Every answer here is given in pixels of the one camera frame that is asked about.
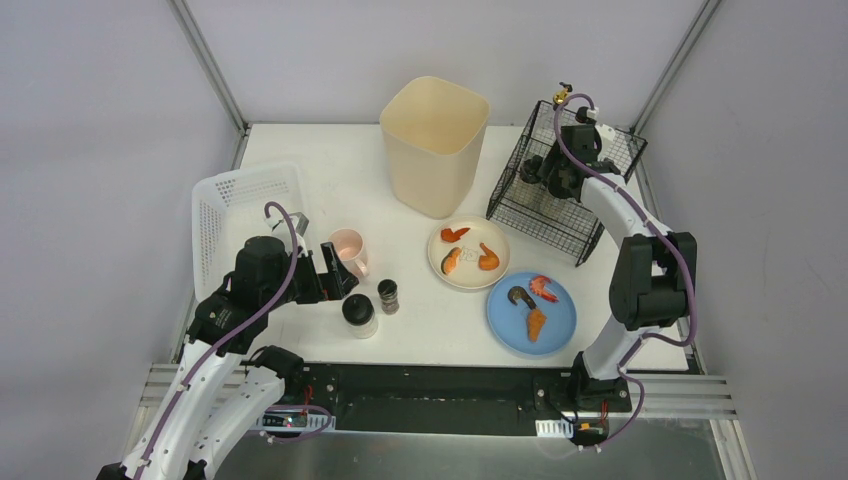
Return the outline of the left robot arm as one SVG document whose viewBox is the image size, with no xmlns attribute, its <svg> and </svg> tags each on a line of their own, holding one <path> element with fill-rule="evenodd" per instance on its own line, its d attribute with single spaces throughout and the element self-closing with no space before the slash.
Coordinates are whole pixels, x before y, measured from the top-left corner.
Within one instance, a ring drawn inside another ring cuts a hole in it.
<svg viewBox="0 0 848 480">
<path fill-rule="evenodd" d="M 160 410 L 136 446 L 101 479 L 211 479 L 260 416 L 297 384 L 304 361 L 277 346 L 261 349 L 245 380 L 220 408 L 219 392 L 287 303 L 344 299 L 358 285 L 332 243 L 321 246 L 327 270 L 317 272 L 309 250 L 289 251 L 272 236 L 248 239 L 233 271 L 195 310 L 182 360 Z"/>
</svg>

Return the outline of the clear glass bottle gold cap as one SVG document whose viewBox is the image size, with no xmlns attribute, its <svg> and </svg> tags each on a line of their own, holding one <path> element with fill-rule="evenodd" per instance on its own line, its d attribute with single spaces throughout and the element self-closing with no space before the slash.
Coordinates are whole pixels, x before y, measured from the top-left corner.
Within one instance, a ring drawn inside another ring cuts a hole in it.
<svg viewBox="0 0 848 480">
<path fill-rule="evenodd" d="M 551 100 L 545 102 L 540 113 L 542 114 L 542 126 L 546 130 L 553 130 L 553 121 L 557 113 L 557 109 L 569 98 L 573 92 L 573 85 L 570 83 L 560 82 L 559 90 L 555 92 Z"/>
</svg>

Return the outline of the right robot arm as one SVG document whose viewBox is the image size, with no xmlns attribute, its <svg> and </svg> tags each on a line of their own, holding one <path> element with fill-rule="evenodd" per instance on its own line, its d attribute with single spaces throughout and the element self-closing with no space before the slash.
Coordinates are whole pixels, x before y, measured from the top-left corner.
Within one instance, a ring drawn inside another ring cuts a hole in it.
<svg viewBox="0 0 848 480">
<path fill-rule="evenodd" d="M 598 158 L 595 126 L 558 127 L 549 190 L 590 210 L 613 238 L 618 257 L 609 286 L 610 319 L 571 368 L 566 394 L 581 410 L 626 397 L 626 367 L 643 343 L 690 315 L 697 242 L 649 215 L 611 161 Z"/>
</svg>

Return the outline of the black lid jar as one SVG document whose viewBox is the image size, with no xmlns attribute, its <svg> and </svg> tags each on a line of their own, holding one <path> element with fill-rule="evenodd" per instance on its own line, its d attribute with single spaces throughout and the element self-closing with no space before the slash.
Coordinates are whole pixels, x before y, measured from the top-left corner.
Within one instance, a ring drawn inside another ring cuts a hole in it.
<svg viewBox="0 0 848 480">
<path fill-rule="evenodd" d="M 534 201 L 539 201 L 542 196 L 542 179 L 539 175 L 539 169 L 543 162 L 543 157 L 534 155 L 524 160 L 519 171 L 520 179 L 532 192 L 531 198 Z"/>
<path fill-rule="evenodd" d="M 342 315 L 348 329 L 357 338 L 370 338 L 378 329 L 375 308 L 364 294 L 347 297 L 342 304 Z"/>
</svg>

